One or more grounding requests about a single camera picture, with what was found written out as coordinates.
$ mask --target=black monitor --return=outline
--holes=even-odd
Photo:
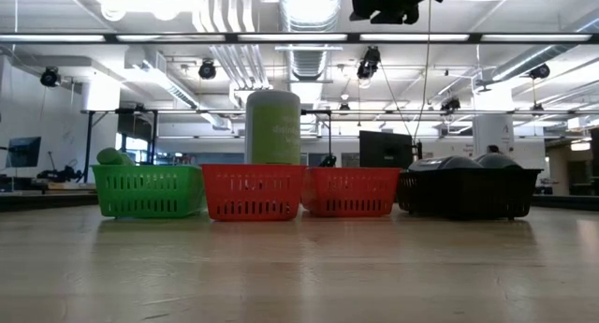
[[[8,143],[7,168],[35,168],[41,137],[11,139]]]
[[[362,168],[408,169],[414,162],[412,137],[385,132],[359,132]]]

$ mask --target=ceiling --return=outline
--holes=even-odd
[[[18,0],[18,16],[15,17],[15,0],[0,0],[0,31],[14,32],[18,22],[19,32],[118,32],[118,33],[164,33],[196,32],[192,24],[191,0],[176,0],[183,11],[171,21],[157,20],[152,13],[127,13],[118,22],[103,19],[97,0]],[[279,3],[274,0],[253,0],[253,20],[259,32],[281,31]],[[432,32],[493,32],[493,33],[551,33],[563,29],[582,15],[599,8],[597,0],[445,0],[443,4],[431,3]],[[339,32],[427,32],[429,30],[428,2],[420,5],[420,20],[409,25],[371,25],[369,22],[350,22],[351,0],[343,0],[337,31]],[[349,95],[354,110],[381,110],[392,106],[393,98],[402,108],[420,109],[423,99],[428,101],[451,82],[478,68],[493,68],[527,51],[532,46],[522,45],[381,45],[383,70],[373,77],[368,89],[358,89],[356,64],[367,45],[343,45],[342,51],[330,53],[326,84],[318,108],[337,109],[342,94]],[[168,61],[168,74],[195,94],[206,107],[214,109],[235,108],[228,99],[230,80],[222,68],[217,68],[213,80],[203,81],[197,71],[201,60],[213,57],[207,45],[152,45],[151,51],[160,51]],[[60,46],[20,45],[17,54],[34,56],[85,56],[123,79],[128,79],[124,65],[127,46]],[[287,89],[288,71],[285,54],[275,50],[274,45],[261,45],[260,54],[270,84],[275,89]],[[528,109],[534,95],[543,99],[560,95],[581,85],[596,81],[599,70],[599,46],[580,46],[547,62],[551,76],[537,81],[535,90],[530,79],[516,78],[504,85],[512,90],[516,108]],[[466,90],[461,97],[462,106],[471,105],[471,94]],[[435,106],[444,96],[432,101]],[[128,82],[122,91],[123,101],[143,102],[149,107],[171,109],[173,99],[160,86],[147,81]],[[597,101],[599,94],[589,91],[564,100],[552,110],[569,110]],[[190,119],[190,123],[201,120]]]

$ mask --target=plastic basket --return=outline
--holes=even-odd
[[[290,220],[300,205],[304,166],[202,165],[210,218]]]
[[[391,213],[400,169],[311,168],[304,177],[303,206],[317,216]]]
[[[400,207],[409,213],[451,218],[528,215],[539,169],[440,169],[405,172]]]
[[[202,206],[201,170],[193,167],[93,166],[104,216],[178,218]]]

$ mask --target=wooden table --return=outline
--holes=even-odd
[[[0,322],[597,322],[599,213],[211,223],[0,213]]]

